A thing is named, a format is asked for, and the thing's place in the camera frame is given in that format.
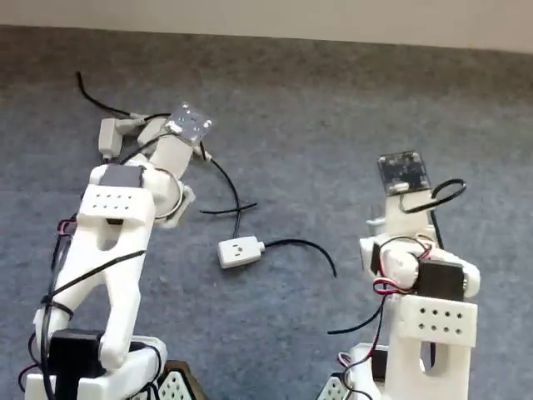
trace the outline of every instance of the circuit board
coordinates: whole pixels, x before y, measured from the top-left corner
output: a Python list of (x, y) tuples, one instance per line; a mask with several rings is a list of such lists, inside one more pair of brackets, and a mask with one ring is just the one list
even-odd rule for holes
[(377, 162), (387, 196), (431, 188), (426, 166), (418, 152), (396, 152), (380, 156)]

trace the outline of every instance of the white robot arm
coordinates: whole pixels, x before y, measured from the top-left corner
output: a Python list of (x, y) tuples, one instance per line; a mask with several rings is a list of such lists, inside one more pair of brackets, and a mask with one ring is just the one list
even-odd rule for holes
[[(149, 143), (150, 157), (139, 152), (119, 165), (92, 170), (54, 292), (45, 297), (34, 318), (37, 346), (50, 347), (50, 385), (47, 390), (43, 374), (28, 375), (26, 400), (130, 398), (158, 377), (167, 360), (164, 343), (154, 337), (132, 336), (144, 253), (153, 224), (175, 227), (194, 200), (192, 190), (180, 178), (192, 148), (211, 124), (183, 104), (167, 120), (160, 137)], [(111, 260), (116, 265), (95, 269)], [(105, 331), (66, 329), (77, 307), (99, 284), (106, 285), (111, 305)], [(76, 355), (69, 356), (69, 351)], [(79, 359), (69, 362), (73, 357)], [(80, 367), (85, 363), (92, 367)], [(55, 394), (50, 387), (55, 387)]]
[[(466, 400), (477, 306), (465, 299), (479, 292), (480, 272), (440, 248), (434, 214), (430, 220), (427, 212), (445, 201), (433, 198), (420, 156), (392, 154), (379, 163), (385, 216), (367, 221), (371, 236), (360, 246), (366, 275), (387, 295), (389, 344), (377, 345), (376, 339), (353, 347), (345, 371), (330, 377), (318, 399), (336, 393), (341, 400)], [(462, 193), (462, 185), (448, 199)], [(421, 362), (422, 343), (434, 343), (431, 369)]]

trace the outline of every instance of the gray carpet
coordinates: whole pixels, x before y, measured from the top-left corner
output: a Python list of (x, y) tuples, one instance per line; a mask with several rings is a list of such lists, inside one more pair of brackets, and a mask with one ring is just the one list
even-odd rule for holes
[[(439, 210), (446, 246), (482, 274), (471, 399), (531, 398), (533, 319), (533, 58), (493, 52), (236, 37), (0, 29), (0, 388), (21, 398), (17, 371), (45, 290), (56, 223), (77, 210), (97, 165), (104, 116), (79, 95), (140, 113), (181, 100), (217, 121), (207, 139), (243, 201), (260, 202), (242, 235), (307, 238), (327, 248), (267, 251), (223, 272), (216, 244), (232, 231), (232, 197), (210, 165), (186, 182), (195, 211), (156, 230), (142, 276), (136, 333), (164, 340), (213, 400), (313, 399), (336, 353), (372, 330), (328, 337), (378, 298), (357, 239), (384, 195), (380, 153), (415, 148), (433, 183), (469, 189)], [(73, 326), (103, 328), (97, 290)]]

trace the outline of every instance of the white wall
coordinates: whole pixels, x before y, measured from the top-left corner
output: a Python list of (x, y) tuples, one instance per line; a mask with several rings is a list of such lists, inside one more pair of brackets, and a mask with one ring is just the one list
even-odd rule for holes
[(0, 0), (0, 24), (533, 51), (532, 0)]

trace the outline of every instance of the cable plug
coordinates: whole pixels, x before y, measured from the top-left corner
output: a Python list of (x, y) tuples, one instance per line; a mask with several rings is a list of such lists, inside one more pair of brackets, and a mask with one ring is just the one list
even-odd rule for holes
[(238, 237), (218, 243), (218, 259), (223, 269), (253, 263), (261, 258), (265, 244), (257, 237)]

